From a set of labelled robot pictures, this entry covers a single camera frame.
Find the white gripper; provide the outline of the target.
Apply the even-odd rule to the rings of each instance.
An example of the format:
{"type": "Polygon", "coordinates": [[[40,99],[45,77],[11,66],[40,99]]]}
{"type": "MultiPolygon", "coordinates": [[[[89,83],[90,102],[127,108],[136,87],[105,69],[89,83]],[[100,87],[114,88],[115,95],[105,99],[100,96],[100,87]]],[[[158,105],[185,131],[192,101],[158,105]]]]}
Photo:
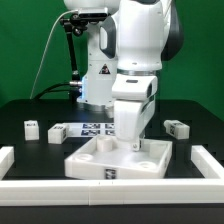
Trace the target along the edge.
{"type": "Polygon", "coordinates": [[[118,74],[112,86],[115,136],[120,145],[140,149],[140,135],[155,112],[158,79],[118,74]]]}

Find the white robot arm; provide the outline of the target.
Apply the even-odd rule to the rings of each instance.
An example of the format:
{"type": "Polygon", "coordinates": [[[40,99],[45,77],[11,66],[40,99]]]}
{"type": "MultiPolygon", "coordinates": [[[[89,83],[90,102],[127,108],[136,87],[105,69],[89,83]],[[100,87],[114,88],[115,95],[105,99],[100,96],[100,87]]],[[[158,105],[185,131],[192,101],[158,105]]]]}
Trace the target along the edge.
{"type": "Polygon", "coordinates": [[[140,149],[155,111],[157,72],[181,49],[175,0],[64,0],[79,35],[88,33],[88,69],[79,101],[107,109],[118,142],[140,149]]]}

